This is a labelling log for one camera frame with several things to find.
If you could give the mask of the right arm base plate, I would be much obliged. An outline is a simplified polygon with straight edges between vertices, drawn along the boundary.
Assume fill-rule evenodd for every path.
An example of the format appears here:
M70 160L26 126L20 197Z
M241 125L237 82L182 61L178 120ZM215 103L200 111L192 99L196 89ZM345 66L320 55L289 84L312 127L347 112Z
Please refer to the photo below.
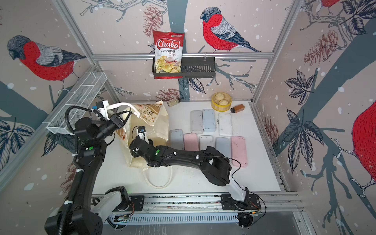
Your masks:
M259 197L254 194L247 195L243 201L236 201L229 194L222 194L220 203L224 211L259 211L261 209Z

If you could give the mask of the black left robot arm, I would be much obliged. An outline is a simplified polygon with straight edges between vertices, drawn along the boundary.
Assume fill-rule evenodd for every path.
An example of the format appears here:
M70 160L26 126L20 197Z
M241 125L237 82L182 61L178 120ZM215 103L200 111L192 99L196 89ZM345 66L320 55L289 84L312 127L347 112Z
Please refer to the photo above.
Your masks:
M94 113L99 121L83 117L70 123L70 112L73 109ZM97 109L71 106L65 111L65 123L74 136L75 153L72 163L76 174L68 196L57 215L49 217L45 223L45 231L49 235L100 235L104 219L91 210L91 196L95 180L102 166L108 144L105 139L122 127L128 119L115 113L105 118Z

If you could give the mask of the pink pencil case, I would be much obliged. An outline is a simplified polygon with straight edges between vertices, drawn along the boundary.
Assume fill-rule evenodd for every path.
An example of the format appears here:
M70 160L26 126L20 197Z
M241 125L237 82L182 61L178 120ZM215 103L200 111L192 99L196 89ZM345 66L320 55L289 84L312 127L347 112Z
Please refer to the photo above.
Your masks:
M248 166L246 141L244 137L231 137L231 152L233 166L240 166L241 168L246 168Z
M184 134L183 138L185 151L199 151L198 136L196 133Z

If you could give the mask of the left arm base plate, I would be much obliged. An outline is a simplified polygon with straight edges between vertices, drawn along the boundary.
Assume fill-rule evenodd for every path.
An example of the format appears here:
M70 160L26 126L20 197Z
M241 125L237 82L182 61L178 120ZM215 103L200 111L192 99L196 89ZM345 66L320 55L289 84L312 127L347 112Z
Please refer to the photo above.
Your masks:
M130 195L128 200L121 201L118 206L113 209L113 212L141 212L144 208L144 195Z

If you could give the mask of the white pencil case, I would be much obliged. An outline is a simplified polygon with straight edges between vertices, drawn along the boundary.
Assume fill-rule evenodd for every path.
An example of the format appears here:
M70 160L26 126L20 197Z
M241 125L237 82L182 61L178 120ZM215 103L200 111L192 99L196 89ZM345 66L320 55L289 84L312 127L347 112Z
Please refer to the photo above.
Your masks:
M203 117L202 111L191 111L191 132L202 134L203 130Z
M220 113L218 115L219 135L224 137L231 137L233 134L232 118L229 113Z

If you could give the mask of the light blue pencil case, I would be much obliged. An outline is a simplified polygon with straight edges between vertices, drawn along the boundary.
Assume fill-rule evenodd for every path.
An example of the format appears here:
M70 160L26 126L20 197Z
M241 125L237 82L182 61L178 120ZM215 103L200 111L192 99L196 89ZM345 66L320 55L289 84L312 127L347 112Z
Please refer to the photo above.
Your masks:
M229 138L217 137L215 140L215 148L225 157L232 157L231 140Z
M214 132L216 130L215 115L213 109L202 110L203 130L205 132Z

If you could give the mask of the grey pencil case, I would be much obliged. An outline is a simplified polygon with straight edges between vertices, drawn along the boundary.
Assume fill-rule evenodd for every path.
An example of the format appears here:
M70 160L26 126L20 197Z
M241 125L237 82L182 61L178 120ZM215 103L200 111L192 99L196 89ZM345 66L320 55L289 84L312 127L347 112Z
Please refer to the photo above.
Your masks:
M181 129L170 130L169 146L177 150L184 150L184 135Z

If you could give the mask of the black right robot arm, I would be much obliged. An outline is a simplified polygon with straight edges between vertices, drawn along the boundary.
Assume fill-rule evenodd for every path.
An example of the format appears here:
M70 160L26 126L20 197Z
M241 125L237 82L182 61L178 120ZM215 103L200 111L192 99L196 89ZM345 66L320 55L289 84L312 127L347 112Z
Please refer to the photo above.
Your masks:
M150 167L174 165L191 167L200 170L206 179L216 186L230 186L236 191L241 191L240 197L230 193L231 199L224 201L224 204L230 206L232 210L247 210L246 197L249 191L243 190L235 182L230 159L214 147L210 146L199 151L178 150L168 146L154 147L140 137L136 137L130 144L130 150L133 157L142 157Z

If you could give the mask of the cream canvas tote bag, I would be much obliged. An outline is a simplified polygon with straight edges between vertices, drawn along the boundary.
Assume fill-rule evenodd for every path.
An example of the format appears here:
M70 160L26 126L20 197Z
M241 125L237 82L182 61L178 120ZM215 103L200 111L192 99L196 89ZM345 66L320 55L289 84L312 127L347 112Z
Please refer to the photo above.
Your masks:
M130 144L134 138L138 137L137 128L144 126L148 143L154 146L165 146L168 141L169 133L169 116L163 101L151 104L130 104L126 102L116 103L107 107L108 115L117 113L123 120L126 119L127 113L131 112L123 128L116 131L116 138L121 143L123 155L129 168L139 168L142 170L146 183L155 189L164 189L172 181L172 168L170 167L169 180L163 186L152 184L146 170L149 169L147 162L142 157L134 158L131 154Z

